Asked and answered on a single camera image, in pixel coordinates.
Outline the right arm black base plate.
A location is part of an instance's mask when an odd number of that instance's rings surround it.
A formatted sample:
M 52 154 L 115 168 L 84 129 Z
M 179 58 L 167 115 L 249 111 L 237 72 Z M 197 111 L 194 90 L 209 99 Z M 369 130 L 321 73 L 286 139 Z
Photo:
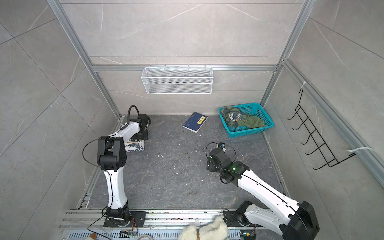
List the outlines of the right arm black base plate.
M 250 222 L 238 211 L 223 210 L 223 218 L 227 227 L 248 227 Z

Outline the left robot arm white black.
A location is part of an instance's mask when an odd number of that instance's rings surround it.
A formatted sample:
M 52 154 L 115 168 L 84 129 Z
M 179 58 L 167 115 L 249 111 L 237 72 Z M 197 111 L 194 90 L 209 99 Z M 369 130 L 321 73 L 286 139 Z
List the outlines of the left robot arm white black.
M 127 121 L 116 132 L 101 136 L 97 149 L 97 164 L 106 177 L 109 202 L 104 215 L 106 226 L 134 226 L 134 217 L 129 210 L 129 202 L 124 189 L 123 173 L 127 163 L 127 153 L 145 150 L 149 139 L 148 127 L 151 118 L 139 112 L 135 105 L 129 107 Z

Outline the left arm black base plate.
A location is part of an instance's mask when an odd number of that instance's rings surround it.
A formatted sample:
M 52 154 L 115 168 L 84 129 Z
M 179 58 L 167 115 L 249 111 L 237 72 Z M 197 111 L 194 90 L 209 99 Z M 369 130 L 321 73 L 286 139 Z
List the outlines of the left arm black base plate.
M 128 220 L 120 220 L 107 217 L 103 227 L 111 228 L 142 228 L 146 219 L 146 212 L 130 212 L 131 216 Z

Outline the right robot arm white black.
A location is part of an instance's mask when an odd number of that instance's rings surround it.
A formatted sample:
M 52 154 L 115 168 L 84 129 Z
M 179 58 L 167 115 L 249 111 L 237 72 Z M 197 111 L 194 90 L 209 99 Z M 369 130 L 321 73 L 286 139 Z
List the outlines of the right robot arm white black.
M 315 239 L 320 226 L 313 206 L 306 201 L 299 203 L 271 187 L 248 166 L 231 160 L 226 154 L 227 148 L 225 143 L 217 143 L 215 149 L 205 151 L 207 170 L 219 173 L 223 184 L 234 184 L 266 206 L 262 209 L 245 201 L 235 211 L 224 210 L 227 226 L 261 226 L 279 234 L 284 240 Z

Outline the white tank top navy trim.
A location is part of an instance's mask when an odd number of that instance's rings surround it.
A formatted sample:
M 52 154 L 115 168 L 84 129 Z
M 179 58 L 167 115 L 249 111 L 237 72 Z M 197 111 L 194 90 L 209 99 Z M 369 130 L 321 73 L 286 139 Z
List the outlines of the white tank top navy trim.
M 125 149 L 127 153 L 142 152 L 145 150 L 145 140 L 127 141 L 125 142 Z

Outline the green tank top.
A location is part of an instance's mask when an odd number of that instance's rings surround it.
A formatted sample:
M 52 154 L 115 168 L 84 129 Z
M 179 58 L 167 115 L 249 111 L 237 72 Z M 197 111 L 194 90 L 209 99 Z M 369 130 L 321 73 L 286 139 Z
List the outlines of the green tank top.
M 243 113 L 238 107 L 227 106 L 220 110 L 228 128 L 247 127 L 248 129 L 266 127 L 264 120 L 251 114 Z

